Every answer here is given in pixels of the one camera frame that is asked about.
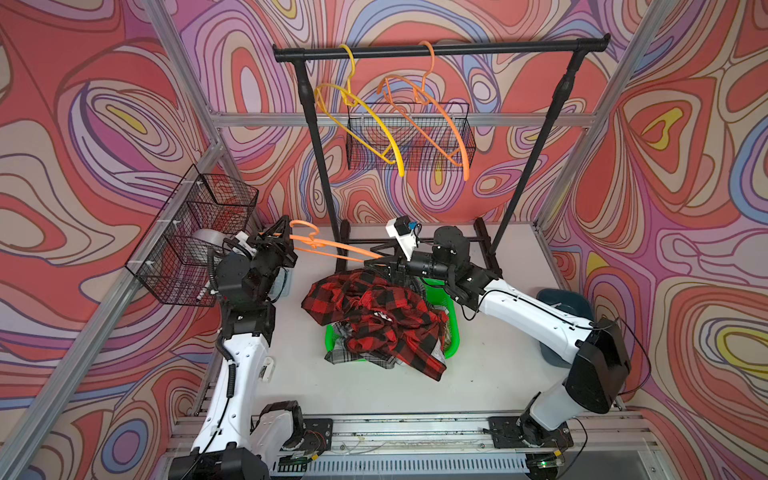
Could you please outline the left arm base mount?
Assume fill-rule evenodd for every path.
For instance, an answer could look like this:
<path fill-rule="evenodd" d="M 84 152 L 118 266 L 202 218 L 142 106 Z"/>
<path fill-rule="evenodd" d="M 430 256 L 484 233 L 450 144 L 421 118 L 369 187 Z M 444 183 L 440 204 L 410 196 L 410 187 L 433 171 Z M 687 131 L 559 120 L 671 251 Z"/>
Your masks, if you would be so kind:
<path fill-rule="evenodd" d="M 309 418 L 303 421 L 296 439 L 289 439 L 280 449 L 280 453 L 321 454 L 332 447 L 334 421 L 330 417 Z"/>

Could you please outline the grey plaid long-sleeve shirt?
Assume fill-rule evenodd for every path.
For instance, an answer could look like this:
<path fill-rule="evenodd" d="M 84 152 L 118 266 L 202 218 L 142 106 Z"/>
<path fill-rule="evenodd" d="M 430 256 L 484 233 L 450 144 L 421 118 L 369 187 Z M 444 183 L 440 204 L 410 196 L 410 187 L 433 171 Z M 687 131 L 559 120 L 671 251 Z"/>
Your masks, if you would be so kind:
<path fill-rule="evenodd" d="M 365 360 L 384 369 L 404 364 L 439 381 L 447 369 L 442 324 L 416 328 L 394 324 L 338 323 L 324 359 L 331 364 Z"/>

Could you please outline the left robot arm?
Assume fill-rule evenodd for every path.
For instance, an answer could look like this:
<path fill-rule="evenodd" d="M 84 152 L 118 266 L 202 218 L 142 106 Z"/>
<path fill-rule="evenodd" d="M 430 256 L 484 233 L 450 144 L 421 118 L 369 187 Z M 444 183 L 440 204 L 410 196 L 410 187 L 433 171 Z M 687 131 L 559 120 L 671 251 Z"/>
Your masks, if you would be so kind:
<path fill-rule="evenodd" d="M 279 452 L 302 441 L 295 401 L 270 404 L 252 419 L 276 324 L 270 292 L 297 261 L 291 233 L 282 216 L 263 232 L 224 238 L 227 251 L 208 251 L 207 286 L 221 307 L 215 347 L 222 364 L 202 428 L 190 452 L 172 460 L 171 479 L 267 479 Z"/>

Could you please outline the red plaid long-sleeve shirt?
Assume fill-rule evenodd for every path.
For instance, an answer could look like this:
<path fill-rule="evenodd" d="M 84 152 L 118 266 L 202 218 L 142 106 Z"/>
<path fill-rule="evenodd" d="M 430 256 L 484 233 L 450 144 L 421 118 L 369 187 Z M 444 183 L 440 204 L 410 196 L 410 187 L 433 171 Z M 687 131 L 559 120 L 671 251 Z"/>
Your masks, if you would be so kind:
<path fill-rule="evenodd" d="M 353 270 L 325 277 L 312 285 L 302 309 L 320 326 L 338 323 L 390 323 L 416 328 L 442 324 L 447 312 L 410 288 L 387 282 L 370 270 Z"/>

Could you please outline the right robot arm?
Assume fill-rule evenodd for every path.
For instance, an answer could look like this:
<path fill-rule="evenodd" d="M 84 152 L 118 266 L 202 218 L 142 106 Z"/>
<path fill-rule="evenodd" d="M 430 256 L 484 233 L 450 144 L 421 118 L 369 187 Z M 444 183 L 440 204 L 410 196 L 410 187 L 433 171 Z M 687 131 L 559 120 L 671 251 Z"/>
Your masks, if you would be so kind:
<path fill-rule="evenodd" d="M 403 216 L 385 226 L 393 252 L 367 261 L 391 280 L 436 280 L 456 303 L 498 318 L 546 345 L 570 369 L 532 398 L 517 421 L 521 439 L 539 446 L 568 420 L 588 411 L 607 413 L 631 372 L 620 326 L 562 311 L 512 287 L 470 260 L 470 241 L 455 226 L 435 231 L 429 252 L 418 248 L 417 223 Z"/>

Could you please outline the orange hanger with red shirt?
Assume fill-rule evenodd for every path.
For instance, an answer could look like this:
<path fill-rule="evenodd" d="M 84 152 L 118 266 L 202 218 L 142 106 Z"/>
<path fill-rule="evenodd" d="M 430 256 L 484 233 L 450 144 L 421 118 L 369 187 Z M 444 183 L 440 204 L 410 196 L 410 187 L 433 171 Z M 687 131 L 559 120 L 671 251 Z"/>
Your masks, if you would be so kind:
<path fill-rule="evenodd" d="M 382 255 L 352 245 L 320 238 L 319 228 L 307 221 L 290 220 L 290 239 L 300 252 L 363 264 L 367 260 L 381 259 Z"/>

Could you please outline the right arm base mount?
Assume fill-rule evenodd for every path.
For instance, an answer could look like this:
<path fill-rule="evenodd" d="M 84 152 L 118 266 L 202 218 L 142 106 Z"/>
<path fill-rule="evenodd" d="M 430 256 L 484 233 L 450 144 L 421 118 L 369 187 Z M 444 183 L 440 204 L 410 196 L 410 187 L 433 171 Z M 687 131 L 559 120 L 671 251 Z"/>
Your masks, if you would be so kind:
<path fill-rule="evenodd" d="M 566 423 L 555 430 L 546 430 L 529 415 L 492 416 L 488 418 L 487 433 L 497 449 L 553 448 L 566 450 L 574 445 Z"/>

